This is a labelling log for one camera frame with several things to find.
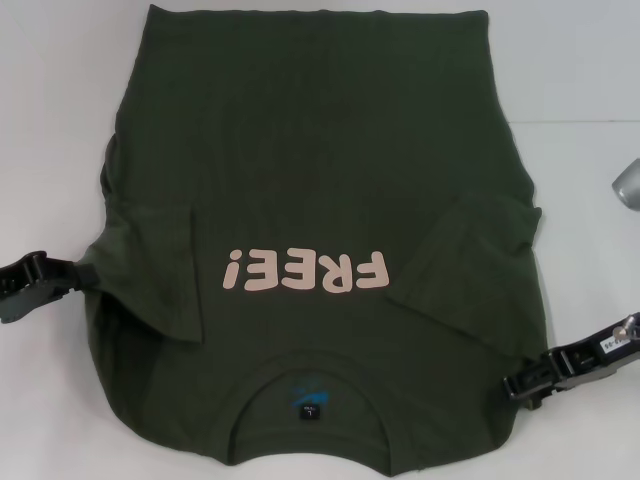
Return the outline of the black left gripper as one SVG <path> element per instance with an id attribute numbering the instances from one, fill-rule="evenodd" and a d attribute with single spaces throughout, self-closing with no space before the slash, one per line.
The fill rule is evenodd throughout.
<path id="1" fill-rule="evenodd" d="M 28 253 L 1 268 L 1 323 L 14 323 L 55 301 L 55 291 L 81 291 L 98 280 L 93 264 L 48 258 L 45 251 Z"/>

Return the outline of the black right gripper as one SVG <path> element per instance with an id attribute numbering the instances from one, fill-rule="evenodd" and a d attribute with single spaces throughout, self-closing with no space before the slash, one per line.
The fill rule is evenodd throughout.
<path id="1" fill-rule="evenodd" d="M 623 319 L 583 340 L 552 348 L 552 366 L 538 361 L 503 378 L 506 396 L 525 409 L 539 409 L 556 392 L 607 378 L 639 359 L 639 320 Z"/>

